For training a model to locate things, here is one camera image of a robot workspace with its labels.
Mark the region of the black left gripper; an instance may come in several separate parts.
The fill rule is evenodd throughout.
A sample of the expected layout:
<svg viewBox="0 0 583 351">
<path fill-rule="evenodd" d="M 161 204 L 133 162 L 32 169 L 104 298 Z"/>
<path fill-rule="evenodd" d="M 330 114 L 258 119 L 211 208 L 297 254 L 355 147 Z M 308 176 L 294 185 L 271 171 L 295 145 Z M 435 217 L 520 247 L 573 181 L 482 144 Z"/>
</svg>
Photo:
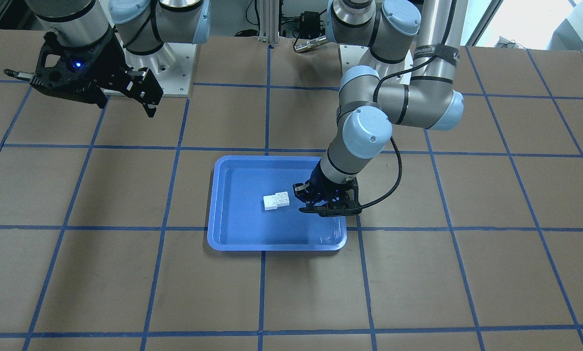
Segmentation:
<svg viewBox="0 0 583 351">
<path fill-rule="evenodd" d="M 332 182 L 321 168 L 315 168 L 307 182 L 293 184 L 294 197 L 305 204 L 299 211 L 321 217 L 360 214 L 362 209 L 358 191 L 355 178 L 345 180 L 343 184 Z"/>
</svg>

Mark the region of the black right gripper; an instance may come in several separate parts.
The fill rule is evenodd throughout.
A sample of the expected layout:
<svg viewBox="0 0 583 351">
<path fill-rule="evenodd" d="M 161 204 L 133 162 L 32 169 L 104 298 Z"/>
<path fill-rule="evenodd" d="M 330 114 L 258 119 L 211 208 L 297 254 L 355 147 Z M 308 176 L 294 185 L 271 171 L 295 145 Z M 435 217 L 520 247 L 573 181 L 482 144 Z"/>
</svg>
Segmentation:
<svg viewBox="0 0 583 351">
<path fill-rule="evenodd" d="M 139 102 L 149 118 L 155 117 L 163 89 L 148 67 L 130 70 L 115 31 L 108 30 L 83 47 L 62 45 L 56 33 L 44 34 L 33 73 L 4 69 L 11 78 L 26 81 L 40 93 L 66 100 L 106 106 L 104 89 L 119 91 Z"/>
</svg>

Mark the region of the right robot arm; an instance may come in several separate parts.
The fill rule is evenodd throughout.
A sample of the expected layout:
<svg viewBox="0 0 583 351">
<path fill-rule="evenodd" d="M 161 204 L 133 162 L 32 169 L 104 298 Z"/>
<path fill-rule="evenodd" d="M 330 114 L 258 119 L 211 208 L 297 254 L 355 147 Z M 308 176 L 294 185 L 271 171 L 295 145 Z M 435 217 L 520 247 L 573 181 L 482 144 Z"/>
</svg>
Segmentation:
<svg viewBox="0 0 583 351">
<path fill-rule="evenodd" d="M 154 117 L 163 96 L 158 75 L 176 63 L 169 45 L 203 44 L 208 0 L 29 0 L 47 32 L 32 73 L 4 69 L 40 93 L 104 108 L 106 90 L 139 102 Z"/>
</svg>

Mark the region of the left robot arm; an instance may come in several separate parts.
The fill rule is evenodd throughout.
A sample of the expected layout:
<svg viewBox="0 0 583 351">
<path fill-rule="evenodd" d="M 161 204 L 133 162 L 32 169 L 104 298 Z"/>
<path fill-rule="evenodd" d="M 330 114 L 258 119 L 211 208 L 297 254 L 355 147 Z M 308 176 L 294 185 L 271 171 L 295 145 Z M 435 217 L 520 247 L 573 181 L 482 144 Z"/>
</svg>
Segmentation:
<svg viewBox="0 0 583 351">
<path fill-rule="evenodd" d="M 468 2 L 331 0 L 329 42 L 367 48 L 342 75 L 337 133 L 311 173 L 294 184 L 301 213 L 358 215 L 357 175 L 388 143 L 393 126 L 450 130 L 462 118 L 463 95 L 453 89 Z"/>
</svg>

